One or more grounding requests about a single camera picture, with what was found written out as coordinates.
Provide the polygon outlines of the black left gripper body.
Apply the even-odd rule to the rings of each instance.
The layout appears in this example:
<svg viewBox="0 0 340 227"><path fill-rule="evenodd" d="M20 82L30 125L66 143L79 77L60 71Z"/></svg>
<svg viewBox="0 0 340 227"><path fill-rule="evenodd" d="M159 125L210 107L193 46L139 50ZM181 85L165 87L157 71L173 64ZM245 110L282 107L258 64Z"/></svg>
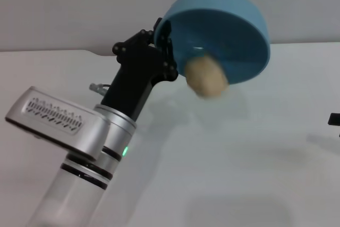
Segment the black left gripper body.
<svg viewBox="0 0 340 227"><path fill-rule="evenodd" d="M101 104L137 120L153 87L175 81L177 64L165 62L162 49L152 47L154 32L141 30L128 40L116 43L112 51L120 68Z"/></svg>

